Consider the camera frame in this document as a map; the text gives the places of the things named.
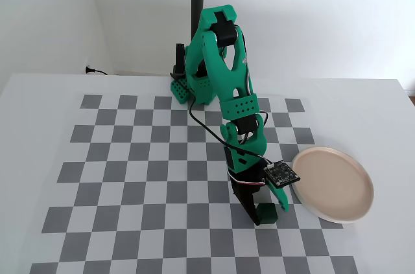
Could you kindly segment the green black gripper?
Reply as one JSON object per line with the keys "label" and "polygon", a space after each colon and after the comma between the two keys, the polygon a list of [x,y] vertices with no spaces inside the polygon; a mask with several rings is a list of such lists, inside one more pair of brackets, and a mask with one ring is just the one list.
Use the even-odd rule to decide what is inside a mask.
{"label": "green black gripper", "polygon": [[[266,167],[267,162],[263,159],[259,159],[253,165],[247,167],[244,163],[246,162],[246,158],[251,157],[251,155],[245,155],[235,164],[233,162],[231,149],[225,146],[224,151],[233,193],[255,225],[260,225],[260,219],[257,215],[253,194],[258,192],[260,188],[265,185],[265,173],[263,169]],[[267,183],[267,186],[277,198],[281,208],[285,212],[288,212],[289,201],[283,188],[275,187],[271,183]]]}

